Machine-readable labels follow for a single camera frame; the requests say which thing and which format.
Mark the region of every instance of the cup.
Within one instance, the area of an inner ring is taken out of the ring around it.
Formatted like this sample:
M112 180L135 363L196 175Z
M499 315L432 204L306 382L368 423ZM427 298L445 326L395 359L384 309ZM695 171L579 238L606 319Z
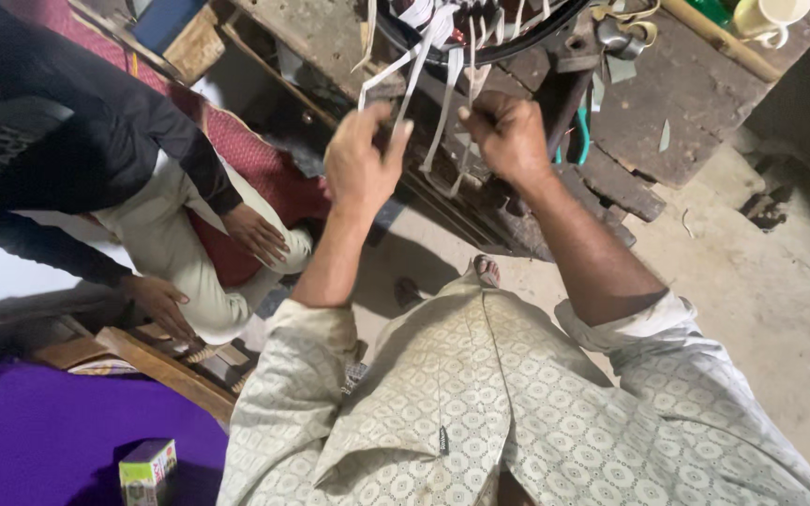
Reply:
M743 40L758 40L776 50L789 40L787 27L809 9L810 0L740 0L734 10L734 28Z

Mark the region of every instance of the purple cloth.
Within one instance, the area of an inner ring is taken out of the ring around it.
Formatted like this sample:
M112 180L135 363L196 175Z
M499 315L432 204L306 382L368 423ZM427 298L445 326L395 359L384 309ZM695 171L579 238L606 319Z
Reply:
M142 439L176 440L174 505L214 504L227 436L149 380L0 365L0 504L121 504L117 463Z

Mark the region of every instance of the small box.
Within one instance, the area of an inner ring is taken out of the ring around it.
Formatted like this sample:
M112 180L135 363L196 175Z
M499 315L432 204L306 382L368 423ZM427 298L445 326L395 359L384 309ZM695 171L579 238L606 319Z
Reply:
M120 494L126 506L166 506L177 466L173 439L142 442L118 463Z

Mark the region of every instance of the beige trousers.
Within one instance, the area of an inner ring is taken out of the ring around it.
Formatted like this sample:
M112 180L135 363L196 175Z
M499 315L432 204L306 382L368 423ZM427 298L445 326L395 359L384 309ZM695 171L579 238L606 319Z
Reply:
M264 216L284 236L290 252L286 260L274 259L242 286L225 291L214 265L189 223L192 209L209 225L227 233L176 160L158 154L148 183L126 202L93 213L127 249L133 266L142 275L172 282L189 297L180 312L196 333L209 344L239 336L264 296L284 274L305 269L311 254L311 236L305 230L288 230L267 201L222 158L231 184L243 202Z

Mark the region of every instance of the green handled pliers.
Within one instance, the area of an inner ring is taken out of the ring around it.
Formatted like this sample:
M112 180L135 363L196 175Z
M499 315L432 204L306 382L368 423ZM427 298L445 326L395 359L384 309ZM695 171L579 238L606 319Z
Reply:
M590 123L585 105L581 105L577 109L572 122L574 128L570 133L570 144L572 147L576 146L577 157L568 161L576 165L583 165L586 163L586 156L590 154ZM562 163L561 146L558 146L558 150L555 152L555 163Z
M574 114L573 128L570 130L570 140L568 152L576 154L575 159L568 160L569 163L583 165L586 163L586 156L590 154L590 120L591 114L586 110L586 104L592 104L592 84L587 89L586 100L580 101L577 112ZM555 152L555 163L562 163L562 147L558 146Z

